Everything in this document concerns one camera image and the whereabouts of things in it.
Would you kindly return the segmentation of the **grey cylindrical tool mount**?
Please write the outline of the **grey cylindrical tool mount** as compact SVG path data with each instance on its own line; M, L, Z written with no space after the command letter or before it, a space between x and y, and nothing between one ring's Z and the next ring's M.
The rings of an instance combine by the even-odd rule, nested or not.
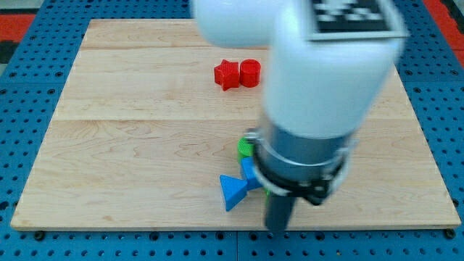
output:
M257 180L278 196L322 204L345 181L355 145L353 133L330 138L288 132L267 115L246 134L253 142Z

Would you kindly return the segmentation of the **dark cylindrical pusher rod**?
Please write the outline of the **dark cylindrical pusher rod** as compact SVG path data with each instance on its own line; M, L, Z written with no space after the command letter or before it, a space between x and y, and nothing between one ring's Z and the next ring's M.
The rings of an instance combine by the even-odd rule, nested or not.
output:
M296 199L289 196L279 196L269 191L265 204L265 226L269 231L285 231L295 205Z

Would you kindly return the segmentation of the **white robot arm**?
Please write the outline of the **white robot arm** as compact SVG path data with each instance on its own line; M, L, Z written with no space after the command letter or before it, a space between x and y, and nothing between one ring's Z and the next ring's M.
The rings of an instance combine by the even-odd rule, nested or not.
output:
M404 48L391 1L193 1L202 37L265 47L268 67L252 169L267 190L265 226L284 231L298 198L322 204L344 182L355 134Z

